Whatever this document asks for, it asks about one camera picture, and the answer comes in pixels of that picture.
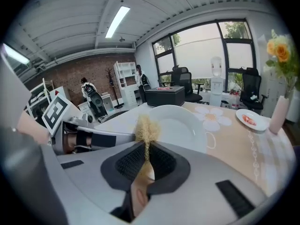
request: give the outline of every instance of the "fluorescent light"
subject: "fluorescent light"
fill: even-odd
[[[3,44],[3,46],[9,57],[17,60],[18,62],[20,62],[22,64],[29,63],[29,59],[24,57],[22,54],[18,53],[17,51],[15,51],[11,47],[7,46],[6,44]]]
[[[107,31],[105,38],[111,38],[113,36],[113,33],[116,31],[118,25],[120,24],[120,22],[122,21],[122,19],[125,17],[126,13],[128,13],[129,10],[130,8],[123,7],[123,6],[119,9],[117,15],[114,17],[112,24]]]

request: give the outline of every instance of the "white wall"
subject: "white wall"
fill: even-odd
[[[135,60],[136,64],[141,65],[142,70],[148,77],[151,87],[159,87],[153,48],[149,41],[144,42],[136,48]]]
[[[251,5],[249,5],[248,9],[245,9],[245,7],[241,7],[239,9],[237,7],[236,9],[229,10],[212,10],[207,13],[196,15],[194,17],[181,20],[177,23],[173,23],[172,25],[166,27],[165,29],[150,37],[148,40],[146,40],[136,48],[136,62],[137,64],[140,64],[142,69],[145,71],[151,85],[154,84],[155,86],[158,86],[157,68],[152,49],[153,42],[168,35],[169,33],[173,33],[177,30],[194,24],[213,21],[215,19],[246,18],[253,36],[256,67],[258,72],[261,73],[263,71],[265,62],[268,59],[266,42],[271,37],[271,30],[274,29],[278,34],[286,34],[288,33],[288,29],[285,27],[281,19],[276,15],[276,12],[271,7],[267,7],[263,4],[261,4],[260,6],[261,9],[259,9],[256,4],[255,7],[251,7]],[[260,40],[262,40],[263,35],[265,35],[265,42],[259,41],[259,38]]]
[[[277,34],[287,34],[288,29],[276,14],[249,12],[247,21],[254,41],[256,67],[261,74],[266,66],[265,62],[269,59],[267,42],[271,39],[271,30],[274,29]]]

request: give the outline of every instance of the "green leaf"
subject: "green leaf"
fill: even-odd
[[[266,61],[266,64],[269,66],[269,67],[274,67],[275,66],[275,62],[273,60],[268,60]]]

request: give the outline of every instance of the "coat rack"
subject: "coat rack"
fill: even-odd
[[[114,88],[114,84],[113,84],[113,76],[114,75],[111,74],[112,68],[111,69],[107,68],[107,69],[105,69],[105,71],[107,72],[107,76],[106,77],[109,79],[109,84],[112,86],[114,96],[116,97],[116,100],[117,100],[117,103],[118,103],[118,105],[116,106],[116,108],[122,108],[123,105],[119,104],[119,101],[118,101],[118,98],[117,98],[117,94],[116,94],[116,90]]]

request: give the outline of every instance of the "backpack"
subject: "backpack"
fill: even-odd
[[[94,93],[96,93],[96,90],[90,84],[86,84],[83,90],[85,94],[89,97],[92,96]]]
[[[147,76],[146,76],[145,74],[142,75],[141,81],[142,81],[142,84],[143,84],[143,85],[149,84],[148,78],[147,78]]]

